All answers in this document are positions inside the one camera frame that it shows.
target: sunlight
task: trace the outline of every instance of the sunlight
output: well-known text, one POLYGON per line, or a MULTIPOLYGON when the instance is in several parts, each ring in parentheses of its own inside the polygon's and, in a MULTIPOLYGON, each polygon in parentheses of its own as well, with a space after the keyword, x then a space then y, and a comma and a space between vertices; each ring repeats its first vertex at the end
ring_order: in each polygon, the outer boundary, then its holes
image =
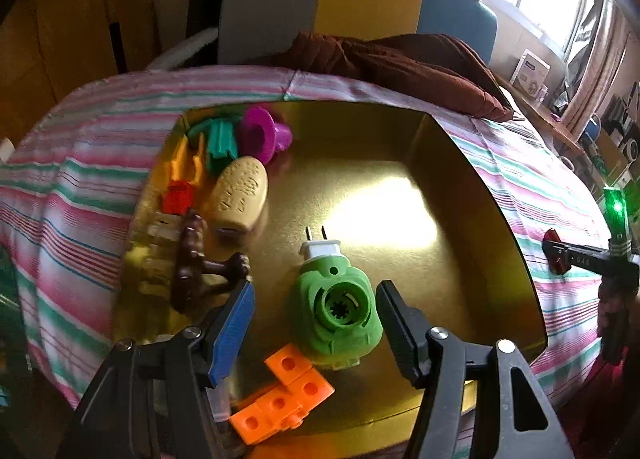
POLYGON ((326 221, 343 242, 397 249, 426 248, 438 229, 409 178, 386 178, 347 196, 326 221))

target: white plug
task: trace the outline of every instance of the white plug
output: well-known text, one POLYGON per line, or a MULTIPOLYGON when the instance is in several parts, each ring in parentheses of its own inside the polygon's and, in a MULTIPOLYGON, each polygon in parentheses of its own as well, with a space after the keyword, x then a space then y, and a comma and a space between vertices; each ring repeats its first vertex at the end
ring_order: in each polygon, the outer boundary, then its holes
POLYGON ((322 227, 322 239, 313 240, 311 230, 306 227, 306 241, 300 247, 300 255, 304 256, 305 262, 318 257, 327 257, 329 255, 342 255, 340 252, 340 241, 335 239, 328 240, 324 226, 322 227))

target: blue chair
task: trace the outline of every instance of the blue chair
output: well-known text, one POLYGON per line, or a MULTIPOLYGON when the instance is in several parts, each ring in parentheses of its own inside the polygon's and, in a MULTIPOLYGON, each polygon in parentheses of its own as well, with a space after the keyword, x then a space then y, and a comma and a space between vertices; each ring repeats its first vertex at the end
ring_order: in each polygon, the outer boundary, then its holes
POLYGON ((498 21, 478 0, 422 0, 417 33, 446 33, 464 40, 489 64, 498 21))

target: pink plastic cup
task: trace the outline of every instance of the pink plastic cup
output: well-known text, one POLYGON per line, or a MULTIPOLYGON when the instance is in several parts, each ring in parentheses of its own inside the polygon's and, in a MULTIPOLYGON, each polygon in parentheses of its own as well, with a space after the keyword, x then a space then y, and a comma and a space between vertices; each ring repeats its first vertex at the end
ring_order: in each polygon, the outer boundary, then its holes
POLYGON ((269 163, 276 152, 289 149, 292 141, 289 126, 274 122, 264 107, 250 107, 238 125, 240 154, 253 156, 263 165, 269 163))

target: orange plastic cube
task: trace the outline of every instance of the orange plastic cube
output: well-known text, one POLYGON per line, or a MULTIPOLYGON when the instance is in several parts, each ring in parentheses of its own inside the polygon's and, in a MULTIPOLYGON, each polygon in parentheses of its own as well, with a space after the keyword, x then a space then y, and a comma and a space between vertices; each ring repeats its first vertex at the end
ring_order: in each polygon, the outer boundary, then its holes
POLYGON ((229 421, 246 444, 257 444, 280 430, 256 403, 235 413, 229 421))
POLYGON ((287 390, 309 413, 335 392, 331 384, 315 369, 310 369, 287 386, 287 390))
POLYGON ((294 344, 284 346, 264 363, 283 385, 289 385, 313 366, 294 344))
POLYGON ((262 395, 255 402, 273 423, 274 428, 286 430, 291 427, 289 416, 302 408, 302 404, 282 385, 262 395))
POLYGON ((264 387, 261 387, 257 391, 249 394, 242 401, 238 401, 238 403, 236 404, 236 407, 238 408, 238 410, 242 410, 248 407, 250 404, 255 403, 259 397, 264 396, 267 392, 271 391, 271 389, 275 389, 278 385, 281 385, 281 383, 279 381, 274 381, 270 385, 265 385, 264 387))

